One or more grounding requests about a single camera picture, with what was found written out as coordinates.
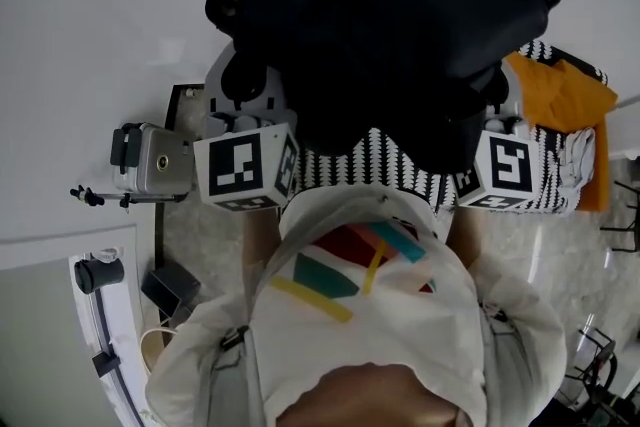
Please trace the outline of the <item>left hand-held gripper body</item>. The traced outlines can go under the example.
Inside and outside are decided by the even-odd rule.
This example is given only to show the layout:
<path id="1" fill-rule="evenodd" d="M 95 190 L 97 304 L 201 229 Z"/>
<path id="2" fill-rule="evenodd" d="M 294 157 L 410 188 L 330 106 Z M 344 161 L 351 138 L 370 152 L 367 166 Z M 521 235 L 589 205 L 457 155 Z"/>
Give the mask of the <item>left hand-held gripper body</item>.
<path id="1" fill-rule="evenodd" d="M 284 207 L 299 156 L 297 116 L 289 110 L 219 113 L 194 143 L 204 204 L 230 212 Z"/>

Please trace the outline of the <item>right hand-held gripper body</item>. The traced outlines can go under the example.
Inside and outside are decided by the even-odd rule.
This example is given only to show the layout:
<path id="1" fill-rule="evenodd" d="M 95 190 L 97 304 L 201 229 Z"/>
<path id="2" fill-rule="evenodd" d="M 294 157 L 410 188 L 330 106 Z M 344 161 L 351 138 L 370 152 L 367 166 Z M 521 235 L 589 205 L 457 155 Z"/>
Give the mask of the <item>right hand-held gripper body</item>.
<path id="1" fill-rule="evenodd" d="M 539 144 L 518 115 L 491 115 L 464 146 L 453 183 L 461 206 L 513 210 L 540 192 Z"/>

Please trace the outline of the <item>black garment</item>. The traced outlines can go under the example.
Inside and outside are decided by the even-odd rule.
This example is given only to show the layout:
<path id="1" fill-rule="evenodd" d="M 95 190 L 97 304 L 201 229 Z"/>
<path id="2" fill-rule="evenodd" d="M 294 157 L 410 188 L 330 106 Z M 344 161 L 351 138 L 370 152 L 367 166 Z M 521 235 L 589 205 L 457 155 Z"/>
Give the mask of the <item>black garment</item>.
<path id="1" fill-rule="evenodd" d="M 560 1 L 206 0 L 205 13 L 233 41 L 232 90 L 277 71 L 306 148 L 343 156 L 379 129 L 419 169 L 454 174 L 508 97 L 502 60 Z"/>

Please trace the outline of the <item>person's left forearm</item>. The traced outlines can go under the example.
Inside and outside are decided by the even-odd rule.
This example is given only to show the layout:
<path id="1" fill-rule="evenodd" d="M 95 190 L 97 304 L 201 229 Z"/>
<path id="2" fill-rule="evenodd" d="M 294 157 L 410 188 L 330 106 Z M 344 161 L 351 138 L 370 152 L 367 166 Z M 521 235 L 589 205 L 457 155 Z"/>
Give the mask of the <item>person's left forearm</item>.
<path id="1" fill-rule="evenodd" d="M 242 270 L 245 290 L 259 281 L 266 264 L 281 244 L 276 209 L 245 212 L 242 216 Z"/>

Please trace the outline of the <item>person's right forearm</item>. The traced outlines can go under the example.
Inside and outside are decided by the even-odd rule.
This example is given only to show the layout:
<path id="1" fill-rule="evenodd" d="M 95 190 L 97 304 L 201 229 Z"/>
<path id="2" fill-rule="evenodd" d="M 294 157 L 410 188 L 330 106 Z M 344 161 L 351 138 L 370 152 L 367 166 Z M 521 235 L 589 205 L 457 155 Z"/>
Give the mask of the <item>person's right forearm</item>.
<path id="1" fill-rule="evenodd" d="M 469 269 L 482 254 L 484 212 L 480 209 L 457 207 L 446 239 L 446 245 Z"/>

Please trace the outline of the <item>crumpled white cloth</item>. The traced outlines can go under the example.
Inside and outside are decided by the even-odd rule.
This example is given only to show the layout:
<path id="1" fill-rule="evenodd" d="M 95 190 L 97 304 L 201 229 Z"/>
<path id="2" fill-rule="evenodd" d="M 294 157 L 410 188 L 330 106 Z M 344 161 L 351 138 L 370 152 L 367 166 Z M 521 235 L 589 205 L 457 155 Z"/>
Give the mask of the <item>crumpled white cloth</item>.
<path id="1" fill-rule="evenodd" d="M 561 188 L 568 191 L 582 189 L 593 177 L 596 134 L 586 128 L 567 135 L 560 157 Z"/>

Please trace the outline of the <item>black white patterned blanket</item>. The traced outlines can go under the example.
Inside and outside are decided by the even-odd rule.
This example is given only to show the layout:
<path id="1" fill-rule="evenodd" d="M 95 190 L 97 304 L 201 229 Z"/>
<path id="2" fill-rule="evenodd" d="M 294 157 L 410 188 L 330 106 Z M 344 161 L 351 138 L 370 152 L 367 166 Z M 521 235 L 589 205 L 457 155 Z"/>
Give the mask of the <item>black white patterned blanket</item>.
<path id="1" fill-rule="evenodd" d="M 608 86 L 607 77 L 600 70 L 541 41 L 526 44 L 516 53 L 548 66 L 566 60 L 587 76 Z M 529 131 L 539 144 L 540 192 L 535 199 L 513 210 L 493 211 L 552 215 L 577 211 L 582 189 L 564 190 L 560 180 L 560 157 L 570 133 L 540 125 L 529 125 Z M 321 155 L 307 145 L 301 145 L 293 194 L 339 185 L 378 185 L 399 190 L 425 201 L 435 212 L 458 204 L 453 175 L 421 170 L 388 135 L 377 128 L 362 136 L 352 150 L 342 156 Z"/>

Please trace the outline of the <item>black metal chair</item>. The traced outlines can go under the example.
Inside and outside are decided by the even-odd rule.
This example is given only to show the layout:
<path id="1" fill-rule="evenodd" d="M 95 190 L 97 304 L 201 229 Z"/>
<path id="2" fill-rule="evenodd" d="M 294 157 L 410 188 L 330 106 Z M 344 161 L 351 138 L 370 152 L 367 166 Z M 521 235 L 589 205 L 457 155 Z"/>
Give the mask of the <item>black metal chair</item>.
<path id="1" fill-rule="evenodd" d="M 618 223 L 612 226 L 601 226 L 599 231 L 603 233 L 625 234 L 632 237 L 630 247 L 612 247 L 612 252 L 640 254 L 640 188 L 625 184 L 619 180 L 615 180 L 614 185 L 629 192 L 633 196 L 633 200 L 624 204 L 625 210 L 628 211 L 628 214 L 623 215 L 625 224 Z"/>

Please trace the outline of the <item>black box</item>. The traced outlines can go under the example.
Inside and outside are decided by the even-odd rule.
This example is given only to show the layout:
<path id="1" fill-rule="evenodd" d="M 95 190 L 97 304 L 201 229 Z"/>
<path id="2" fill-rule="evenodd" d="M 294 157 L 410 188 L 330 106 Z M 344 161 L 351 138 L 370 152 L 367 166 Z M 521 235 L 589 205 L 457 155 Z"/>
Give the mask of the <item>black box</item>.
<path id="1" fill-rule="evenodd" d="M 200 281 L 179 263 L 170 262 L 150 270 L 141 292 L 166 316 L 173 317 L 196 297 Z"/>

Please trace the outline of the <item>metal rod with black clamp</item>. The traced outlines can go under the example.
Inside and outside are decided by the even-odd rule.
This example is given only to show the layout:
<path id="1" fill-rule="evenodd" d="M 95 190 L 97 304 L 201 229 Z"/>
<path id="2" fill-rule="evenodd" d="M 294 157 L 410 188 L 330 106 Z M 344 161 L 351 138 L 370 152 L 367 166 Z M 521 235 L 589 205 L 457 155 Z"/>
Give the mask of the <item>metal rod with black clamp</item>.
<path id="1" fill-rule="evenodd" d="M 137 204 L 180 203 L 188 196 L 188 194 L 153 195 L 131 192 L 95 193 L 91 188 L 84 188 L 82 185 L 70 189 L 69 193 L 72 197 L 90 207 L 104 206 L 107 201 L 116 201 L 118 205 L 125 210 L 128 210 L 131 205 Z"/>

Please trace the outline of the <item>black cylinder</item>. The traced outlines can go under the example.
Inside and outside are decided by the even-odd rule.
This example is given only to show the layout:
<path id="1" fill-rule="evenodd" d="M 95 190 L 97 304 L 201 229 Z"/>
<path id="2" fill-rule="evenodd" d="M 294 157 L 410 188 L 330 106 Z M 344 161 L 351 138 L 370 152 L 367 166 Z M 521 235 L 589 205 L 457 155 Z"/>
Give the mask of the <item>black cylinder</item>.
<path id="1" fill-rule="evenodd" d="M 79 290 L 90 295 L 104 286 L 120 283 L 124 279 L 124 267 L 119 259 L 105 263 L 95 258 L 81 259 L 73 265 Z"/>

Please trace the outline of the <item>white shirt with colourful print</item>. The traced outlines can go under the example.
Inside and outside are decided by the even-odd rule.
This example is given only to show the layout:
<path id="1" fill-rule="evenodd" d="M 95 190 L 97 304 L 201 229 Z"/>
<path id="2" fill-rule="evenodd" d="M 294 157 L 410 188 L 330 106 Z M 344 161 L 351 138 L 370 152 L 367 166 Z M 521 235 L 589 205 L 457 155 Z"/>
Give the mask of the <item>white shirt with colourful print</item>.
<path id="1" fill-rule="evenodd" d="M 305 191 L 250 292 L 199 304 L 150 373 L 162 427 L 529 427 L 564 380 L 556 312 L 431 207 L 382 186 Z"/>

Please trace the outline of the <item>round beige bin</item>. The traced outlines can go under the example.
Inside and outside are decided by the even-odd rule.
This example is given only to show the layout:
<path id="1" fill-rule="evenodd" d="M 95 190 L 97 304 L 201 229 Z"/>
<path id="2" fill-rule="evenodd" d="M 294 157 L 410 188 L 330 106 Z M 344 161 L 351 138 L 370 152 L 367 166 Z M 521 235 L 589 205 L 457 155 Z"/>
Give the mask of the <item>round beige bin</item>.
<path id="1" fill-rule="evenodd" d="M 172 341 L 177 331 L 171 327 L 157 326 L 146 330 L 139 340 L 139 348 L 143 364 L 150 374 L 165 348 Z"/>

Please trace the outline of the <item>white framed window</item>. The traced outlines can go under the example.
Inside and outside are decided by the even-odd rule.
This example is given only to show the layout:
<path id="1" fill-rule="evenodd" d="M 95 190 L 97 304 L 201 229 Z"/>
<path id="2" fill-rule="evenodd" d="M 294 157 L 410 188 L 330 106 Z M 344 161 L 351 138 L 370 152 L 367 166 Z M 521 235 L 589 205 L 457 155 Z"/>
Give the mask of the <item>white framed window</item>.
<path id="1" fill-rule="evenodd" d="M 124 278 L 86 295 L 74 265 L 101 251 Z M 159 427 L 139 349 L 158 315 L 139 291 L 151 252 L 133 226 L 0 241 L 0 423 Z"/>

